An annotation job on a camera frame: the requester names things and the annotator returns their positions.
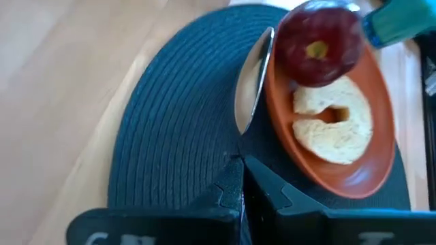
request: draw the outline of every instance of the teal object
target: teal object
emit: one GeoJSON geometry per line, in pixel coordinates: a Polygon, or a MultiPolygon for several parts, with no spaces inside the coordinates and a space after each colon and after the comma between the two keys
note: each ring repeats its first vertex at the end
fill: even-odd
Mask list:
{"type": "Polygon", "coordinates": [[[436,0],[391,0],[363,18],[362,28],[380,49],[436,27],[436,0]]]}

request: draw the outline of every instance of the bagel hole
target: bagel hole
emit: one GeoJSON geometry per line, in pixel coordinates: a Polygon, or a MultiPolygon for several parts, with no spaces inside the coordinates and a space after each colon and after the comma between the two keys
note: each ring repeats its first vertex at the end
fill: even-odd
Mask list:
{"type": "Polygon", "coordinates": [[[339,123],[348,120],[348,108],[328,107],[319,114],[319,118],[325,123],[339,123]]]}

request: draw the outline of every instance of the dark blue placemat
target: dark blue placemat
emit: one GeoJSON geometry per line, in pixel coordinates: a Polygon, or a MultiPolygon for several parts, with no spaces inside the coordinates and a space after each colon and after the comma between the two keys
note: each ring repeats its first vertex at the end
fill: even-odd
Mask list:
{"type": "Polygon", "coordinates": [[[409,209],[398,149],[380,191],[351,200],[315,185],[295,166],[271,127],[263,96],[249,131],[238,136],[232,90],[239,69],[265,28],[277,26],[285,13],[265,5],[228,7],[192,22],[161,49],[133,91],[121,122],[109,207],[182,208],[212,182],[230,156],[241,152],[328,207],[409,209]]]}

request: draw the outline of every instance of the round placemat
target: round placemat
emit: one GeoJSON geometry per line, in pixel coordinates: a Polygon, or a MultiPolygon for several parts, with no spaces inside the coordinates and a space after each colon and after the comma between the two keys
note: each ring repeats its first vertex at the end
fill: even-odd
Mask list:
{"type": "Polygon", "coordinates": [[[262,95],[239,136],[233,89],[252,45],[285,10],[241,5],[211,12],[179,31],[142,75],[118,132],[109,207],[179,209],[197,197],[235,154],[251,154],[330,208],[409,209],[398,149],[385,185],[366,199],[338,197],[310,181],[287,156],[262,95]]]}

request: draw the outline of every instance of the wooden table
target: wooden table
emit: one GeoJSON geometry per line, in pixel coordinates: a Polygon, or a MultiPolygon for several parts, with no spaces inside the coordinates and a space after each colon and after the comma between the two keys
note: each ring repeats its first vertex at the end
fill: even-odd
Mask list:
{"type": "MultiPolygon", "coordinates": [[[[62,244],[75,215],[105,205],[116,133],[138,78],[176,31],[228,3],[0,1],[0,244],[62,244]]],[[[406,42],[377,56],[411,204],[425,210],[419,51],[406,42]]]]}

